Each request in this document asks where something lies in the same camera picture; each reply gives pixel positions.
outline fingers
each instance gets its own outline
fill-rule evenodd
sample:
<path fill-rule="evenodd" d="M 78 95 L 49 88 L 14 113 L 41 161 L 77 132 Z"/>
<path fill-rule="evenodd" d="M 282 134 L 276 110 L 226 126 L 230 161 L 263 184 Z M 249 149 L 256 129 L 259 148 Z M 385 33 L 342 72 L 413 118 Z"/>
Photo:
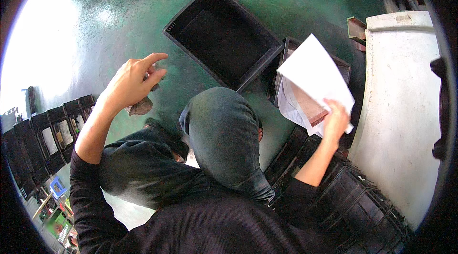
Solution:
<path fill-rule="evenodd" d="M 146 72 L 148 74 L 153 74 L 155 71 L 156 71 L 156 68 L 154 67 L 154 64 L 153 64 L 153 65 L 150 65 L 150 67 L 148 67 L 148 70 Z"/>
<path fill-rule="evenodd" d="M 345 106 L 342 105 L 340 102 L 336 100 L 326 99 L 326 98 L 324 98 L 323 101 L 329 106 L 332 113 L 337 113 L 337 112 L 341 113 L 342 115 L 345 115 L 349 119 Z"/>
<path fill-rule="evenodd" d="M 145 89 L 151 90 L 151 88 L 158 84 L 161 81 L 161 78 L 167 73 L 166 69 L 161 69 L 158 71 L 153 72 L 149 75 L 148 79 L 146 79 L 142 84 L 145 85 Z"/>
<path fill-rule="evenodd" d="M 324 98 L 323 101 L 329 106 L 329 108 L 331 108 L 331 111 L 338 110 L 340 109 L 339 107 L 342 107 L 342 105 L 335 100 Z"/>
<path fill-rule="evenodd" d="M 141 60 L 141 64 L 145 69 L 149 68 L 153 63 L 158 62 L 159 60 L 168 58 L 169 55 L 166 53 L 152 53 L 149 56 L 146 56 Z"/>

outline document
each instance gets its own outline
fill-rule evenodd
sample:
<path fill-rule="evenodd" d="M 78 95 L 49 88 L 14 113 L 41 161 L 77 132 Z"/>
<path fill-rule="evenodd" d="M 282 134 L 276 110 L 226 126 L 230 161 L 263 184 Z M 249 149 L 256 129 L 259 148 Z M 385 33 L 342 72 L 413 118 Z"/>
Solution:
<path fill-rule="evenodd" d="M 354 98 L 338 67 L 313 34 L 277 71 L 283 75 L 279 83 L 280 113 L 306 128 L 309 136 L 317 134 L 322 137 L 324 119 L 331 111 L 324 98 L 340 102 L 347 114 L 351 114 Z M 352 129 L 349 124 L 346 133 Z"/>

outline sunlight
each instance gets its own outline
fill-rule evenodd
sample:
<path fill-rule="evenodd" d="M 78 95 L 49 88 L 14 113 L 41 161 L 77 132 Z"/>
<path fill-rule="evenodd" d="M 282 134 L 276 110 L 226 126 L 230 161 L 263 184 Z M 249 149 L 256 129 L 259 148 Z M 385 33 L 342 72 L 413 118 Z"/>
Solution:
<path fill-rule="evenodd" d="M 63 94 L 78 74 L 78 9 L 72 0 L 27 0 L 10 34 L 1 74 L 0 112 L 23 104 L 21 89 Z"/>

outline person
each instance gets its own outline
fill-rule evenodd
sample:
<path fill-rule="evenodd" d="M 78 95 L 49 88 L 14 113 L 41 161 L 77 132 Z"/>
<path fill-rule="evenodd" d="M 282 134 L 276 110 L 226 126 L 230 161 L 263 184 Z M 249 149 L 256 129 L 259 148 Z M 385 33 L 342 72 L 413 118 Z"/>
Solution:
<path fill-rule="evenodd" d="M 349 122 L 338 102 L 325 101 L 323 139 L 275 210 L 266 206 L 274 191 L 259 168 L 259 119 L 230 89 L 196 95 L 180 116 L 200 169 L 180 162 L 187 149 L 157 122 L 104 149 L 113 118 L 148 95 L 166 73 L 154 63 L 167 57 L 122 65 L 78 136 L 70 201 L 81 253 L 329 253 L 307 207 Z M 157 211 L 128 231 L 101 187 Z"/>

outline black crate rim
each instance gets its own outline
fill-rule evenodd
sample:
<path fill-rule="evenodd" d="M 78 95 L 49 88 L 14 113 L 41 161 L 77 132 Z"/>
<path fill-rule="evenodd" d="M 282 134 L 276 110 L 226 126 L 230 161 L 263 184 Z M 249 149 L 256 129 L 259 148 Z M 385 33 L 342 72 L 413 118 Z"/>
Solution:
<path fill-rule="evenodd" d="M 168 37 L 174 44 L 176 44 L 182 51 L 186 53 L 189 57 L 191 57 L 192 60 L 194 60 L 200 67 L 202 67 L 205 72 L 207 72 L 212 78 L 214 78 L 221 86 L 226 87 L 231 89 L 226 83 L 224 83 L 219 76 L 214 74 L 203 62 L 201 62 L 196 56 L 194 56 L 186 47 L 184 47 L 181 43 L 178 42 L 169 32 L 173 29 L 175 26 L 175 21 L 177 18 L 189 7 L 191 6 L 196 0 L 191 0 L 188 2 L 169 22 L 168 24 L 162 29 L 162 33 Z M 243 9 L 247 14 L 249 14 L 253 19 L 255 19 L 258 22 L 261 22 L 253 13 L 251 13 L 247 8 L 239 3 L 238 0 L 232 0 L 236 2 L 241 9 Z M 263 26 L 266 32 L 270 34 L 279 44 L 276 50 L 274 50 L 273 54 L 266 60 L 264 64 L 260 64 L 259 62 L 255 62 L 255 64 L 252 66 L 252 68 L 255 68 L 254 72 L 251 72 L 251 75 L 247 78 L 245 82 L 243 82 L 241 85 L 238 86 L 237 92 L 241 92 L 248 84 L 255 79 L 255 77 L 263 70 L 262 68 L 265 68 L 269 62 L 272 62 L 272 60 L 284 49 L 284 44 L 283 42 L 272 32 L 270 29 L 266 28 Z"/>

